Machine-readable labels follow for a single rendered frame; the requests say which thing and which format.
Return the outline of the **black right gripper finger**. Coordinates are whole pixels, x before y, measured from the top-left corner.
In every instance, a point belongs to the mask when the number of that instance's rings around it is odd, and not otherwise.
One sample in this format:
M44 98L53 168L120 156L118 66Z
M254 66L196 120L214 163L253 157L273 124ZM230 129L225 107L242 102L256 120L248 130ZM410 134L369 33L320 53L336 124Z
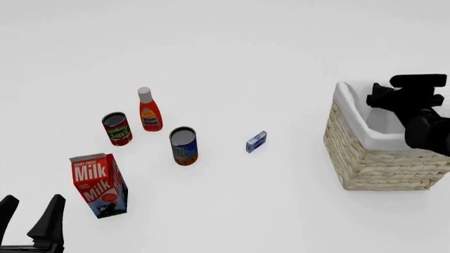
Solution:
M381 96L391 92L390 87L381 86L379 83L374 83L372 87L372 96Z

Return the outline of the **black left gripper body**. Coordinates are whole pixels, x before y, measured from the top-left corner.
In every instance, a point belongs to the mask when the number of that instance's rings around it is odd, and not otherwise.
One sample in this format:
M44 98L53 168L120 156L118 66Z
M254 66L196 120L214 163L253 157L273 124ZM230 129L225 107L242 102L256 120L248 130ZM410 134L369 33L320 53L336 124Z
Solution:
M63 253L64 249L64 246L59 244L0 246L0 253Z

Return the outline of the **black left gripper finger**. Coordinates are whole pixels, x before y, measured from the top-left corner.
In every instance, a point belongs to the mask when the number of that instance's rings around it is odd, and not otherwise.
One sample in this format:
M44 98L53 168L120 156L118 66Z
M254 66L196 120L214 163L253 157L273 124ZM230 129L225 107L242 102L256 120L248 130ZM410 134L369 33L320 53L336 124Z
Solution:
M36 225L27 233L33 239L34 247L63 246L63 213L65 198L56 194Z
M18 204L19 200L12 195L7 195L2 201L0 201L0 239L4 237L8 223L14 215Z

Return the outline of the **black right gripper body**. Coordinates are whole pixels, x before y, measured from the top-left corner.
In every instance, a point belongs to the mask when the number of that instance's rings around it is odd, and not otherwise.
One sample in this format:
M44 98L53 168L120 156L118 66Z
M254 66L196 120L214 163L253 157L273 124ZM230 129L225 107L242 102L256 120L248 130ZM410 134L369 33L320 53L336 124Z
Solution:
M434 94L434 90L407 91L391 88L391 92L381 96L366 97L366 104L372 108L399 109L405 107L425 108L441 106L444 97Z

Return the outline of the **wicker basket with white liner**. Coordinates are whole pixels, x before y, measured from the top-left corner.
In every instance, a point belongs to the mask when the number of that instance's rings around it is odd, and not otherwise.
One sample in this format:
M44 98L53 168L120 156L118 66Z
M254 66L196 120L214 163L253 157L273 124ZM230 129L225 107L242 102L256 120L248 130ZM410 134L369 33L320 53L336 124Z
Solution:
M347 190L427 190L450 172L450 157L408 147L391 111L372 108L370 82L338 82L323 136Z

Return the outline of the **black flat plate on stalk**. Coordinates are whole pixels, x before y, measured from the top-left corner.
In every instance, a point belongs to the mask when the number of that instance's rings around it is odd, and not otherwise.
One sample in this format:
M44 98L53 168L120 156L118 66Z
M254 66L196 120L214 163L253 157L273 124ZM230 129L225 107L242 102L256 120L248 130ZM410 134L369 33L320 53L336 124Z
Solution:
M391 77L389 83L394 88L407 91L435 90L446 86L446 74L402 74Z

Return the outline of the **red milk carton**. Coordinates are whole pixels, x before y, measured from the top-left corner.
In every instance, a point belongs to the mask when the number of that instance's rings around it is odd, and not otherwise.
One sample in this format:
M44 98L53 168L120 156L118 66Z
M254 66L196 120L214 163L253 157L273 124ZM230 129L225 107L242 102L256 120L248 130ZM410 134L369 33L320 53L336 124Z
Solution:
M97 219L127 212L128 187L111 154L70 158L72 180Z

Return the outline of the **red tomato sauce can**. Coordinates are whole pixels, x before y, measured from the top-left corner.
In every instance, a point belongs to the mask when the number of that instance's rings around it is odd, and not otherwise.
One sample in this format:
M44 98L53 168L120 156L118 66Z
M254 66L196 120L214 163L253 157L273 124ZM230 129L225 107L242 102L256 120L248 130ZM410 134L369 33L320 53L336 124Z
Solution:
M114 146L123 146L133 139L126 115L122 112L109 113L102 119L102 125Z

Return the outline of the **small blue and white box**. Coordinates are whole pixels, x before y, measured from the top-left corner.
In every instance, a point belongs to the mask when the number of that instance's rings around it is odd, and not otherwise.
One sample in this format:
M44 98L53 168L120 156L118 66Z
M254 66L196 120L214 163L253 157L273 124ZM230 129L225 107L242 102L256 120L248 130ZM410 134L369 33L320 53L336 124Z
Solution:
M260 145L266 142L267 132L262 131L249 141L247 141L245 149L248 153L251 153L255 149L257 149Z

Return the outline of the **red ketchup bottle white cap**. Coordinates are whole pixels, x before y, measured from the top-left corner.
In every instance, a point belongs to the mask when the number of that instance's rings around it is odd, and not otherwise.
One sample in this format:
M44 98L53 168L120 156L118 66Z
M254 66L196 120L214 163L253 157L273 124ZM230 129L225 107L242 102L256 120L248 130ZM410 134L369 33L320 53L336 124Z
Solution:
M162 116L156 102L153 100L150 88L139 88L138 95L140 100L139 115L144 130L161 130L163 127Z

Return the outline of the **blue and orange soup can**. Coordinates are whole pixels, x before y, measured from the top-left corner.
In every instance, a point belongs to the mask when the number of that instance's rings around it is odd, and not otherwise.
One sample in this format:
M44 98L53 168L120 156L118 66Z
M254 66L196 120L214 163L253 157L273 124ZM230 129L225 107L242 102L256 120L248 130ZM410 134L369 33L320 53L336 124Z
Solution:
M174 161L181 166L194 164L198 159L196 132L188 126L180 126L169 135Z

